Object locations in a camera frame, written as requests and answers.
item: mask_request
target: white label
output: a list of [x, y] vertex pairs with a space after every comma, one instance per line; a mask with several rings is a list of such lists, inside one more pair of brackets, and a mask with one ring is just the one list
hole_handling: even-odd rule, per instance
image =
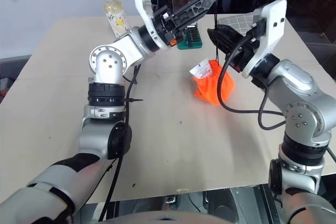
[[212, 69], [209, 64], [209, 60], [208, 59], [202, 60], [198, 65], [196, 65], [192, 70], [190, 70], [190, 73], [198, 79], [211, 76]]
[[126, 20], [126, 15], [124, 11], [117, 13], [117, 14], [107, 14], [106, 13], [106, 16], [110, 22], [110, 25], [116, 37], [120, 37], [127, 30], [130, 29], [130, 24]]

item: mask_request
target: wooden table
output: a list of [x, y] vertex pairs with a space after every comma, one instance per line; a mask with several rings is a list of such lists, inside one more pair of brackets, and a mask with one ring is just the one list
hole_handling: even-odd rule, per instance
[[[129, 21], [142, 25], [140, 17], [131, 16]], [[131, 96], [144, 101], [130, 106], [133, 139], [113, 200], [268, 181], [269, 161], [277, 157], [284, 126], [263, 131], [257, 115], [233, 114], [193, 96], [196, 85], [188, 71], [204, 58], [215, 57], [206, 33], [214, 27], [213, 16], [206, 15], [198, 24], [202, 49], [159, 51], [143, 64]], [[92, 76], [89, 54], [95, 46], [113, 40], [104, 17], [72, 18], [57, 22], [36, 48], [0, 105], [0, 202], [50, 164], [76, 153]], [[334, 81], [288, 22], [274, 54], [300, 65], [324, 92], [336, 97]], [[224, 54], [219, 57], [223, 62]], [[233, 69], [229, 72], [236, 89], [228, 105], [259, 108], [263, 93]], [[266, 108], [277, 109], [270, 102]], [[263, 117], [266, 125], [281, 120], [274, 115]], [[330, 147], [336, 151], [335, 139]], [[335, 173], [329, 154], [325, 158], [323, 173]], [[105, 175], [89, 202], [105, 200], [113, 173], [114, 169]]]

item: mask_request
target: white wall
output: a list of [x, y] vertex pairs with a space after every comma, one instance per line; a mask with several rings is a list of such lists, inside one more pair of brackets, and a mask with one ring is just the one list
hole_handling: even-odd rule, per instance
[[[134, 0], [120, 0], [136, 15]], [[30, 55], [46, 31], [65, 17], [103, 16], [103, 0], [0, 0], [0, 59]]]

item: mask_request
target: black cable tie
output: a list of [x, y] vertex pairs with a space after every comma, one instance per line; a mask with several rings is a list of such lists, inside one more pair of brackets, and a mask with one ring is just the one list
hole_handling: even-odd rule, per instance
[[143, 101], [143, 99], [134, 99], [134, 98], [124, 98], [121, 99], [122, 102], [139, 102], [139, 101]]

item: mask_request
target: orange bag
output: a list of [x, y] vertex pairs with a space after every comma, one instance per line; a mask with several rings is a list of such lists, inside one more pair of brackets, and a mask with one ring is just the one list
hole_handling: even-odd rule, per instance
[[[194, 96], [211, 104], [219, 105], [219, 100], [217, 98], [217, 84], [222, 67], [221, 65], [218, 65], [216, 60], [210, 60], [209, 64], [213, 72], [211, 76], [202, 79], [194, 77], [198, 86], [198, 90], [194, 93]], [[234, 88], [235, 82], [230, 74], [226, 72], [222, 83], [222, 99], [224, 102], [229, 98]]]

